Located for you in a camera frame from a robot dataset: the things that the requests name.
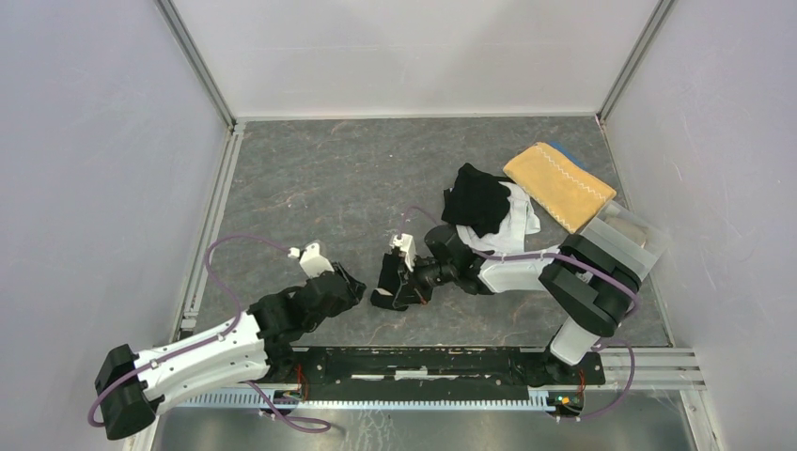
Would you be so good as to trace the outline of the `black underwear beige waistband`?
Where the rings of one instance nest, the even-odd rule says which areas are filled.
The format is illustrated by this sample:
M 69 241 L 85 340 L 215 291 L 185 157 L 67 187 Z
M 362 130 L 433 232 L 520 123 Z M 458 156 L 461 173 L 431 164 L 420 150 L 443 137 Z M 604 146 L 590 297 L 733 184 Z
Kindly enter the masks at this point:
M 378 284 L 371 291 L 369 300 L 375 307 L 403 312 L 411 305 L 427 304 L 431 293 L 420 284 L 402 257 L 384 254 Z

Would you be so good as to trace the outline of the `white underwear black waistband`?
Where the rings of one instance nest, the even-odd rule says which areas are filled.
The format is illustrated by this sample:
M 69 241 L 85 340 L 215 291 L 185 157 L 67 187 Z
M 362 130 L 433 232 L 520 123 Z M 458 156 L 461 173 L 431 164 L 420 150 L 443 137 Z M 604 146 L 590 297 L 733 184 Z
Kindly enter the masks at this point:
M 509 190 L 509 211 L 499 231 L 479 237 L 472 227 L 457 225 L 457 233 L 464 244 L 478 251 L 520 254 L 524 252 L 525 237 L 540 232 L 540 221 L 531 198 L 521 187 L 506 181 L 500 181 L 500 184 Z

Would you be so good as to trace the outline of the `clear plastic organizer box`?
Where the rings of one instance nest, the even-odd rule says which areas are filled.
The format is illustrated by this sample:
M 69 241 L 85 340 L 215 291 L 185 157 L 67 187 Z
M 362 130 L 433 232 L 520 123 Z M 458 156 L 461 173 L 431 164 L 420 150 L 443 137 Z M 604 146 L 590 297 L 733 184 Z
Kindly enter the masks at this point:
M 615 201 L 578 231 L 644 282 L 671 240 L 667 234 Z

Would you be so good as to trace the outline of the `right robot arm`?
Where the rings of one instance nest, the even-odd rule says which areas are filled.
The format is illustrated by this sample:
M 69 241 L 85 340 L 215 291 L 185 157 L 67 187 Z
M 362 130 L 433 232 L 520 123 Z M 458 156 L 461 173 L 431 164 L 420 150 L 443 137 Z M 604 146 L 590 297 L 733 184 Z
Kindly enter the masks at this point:
M 465 244 L 451 225 L 439 225 L 424 238 L 427 257 L 415 251 L 414 238 L 393 239 L 385 257 L 381 288 L 389 306 L 401 310 L 430 301 L 435 288 L 454 284 L 467 294 L 491 296 L 510 291 L 546 292 L 567 314 L 542 359 L 545 376 L 566 383 L 601 341 L 614 336 L 639 307 L 641 277 L 582 234 L 570 234 L 544 250 L 499 254 Z

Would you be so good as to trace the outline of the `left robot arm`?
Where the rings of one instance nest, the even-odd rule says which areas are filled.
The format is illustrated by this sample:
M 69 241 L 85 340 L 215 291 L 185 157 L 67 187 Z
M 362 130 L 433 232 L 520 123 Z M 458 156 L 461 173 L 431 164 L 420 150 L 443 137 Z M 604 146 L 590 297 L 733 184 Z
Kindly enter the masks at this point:
M 240 382 L 287 381 L 298 366 L 293 343 L 358 305 L 365 291 L 335 262 L 203 333 L 150 350 L 117 346 L 95 378 L 88 422 L 116 441 L 192 397 Z

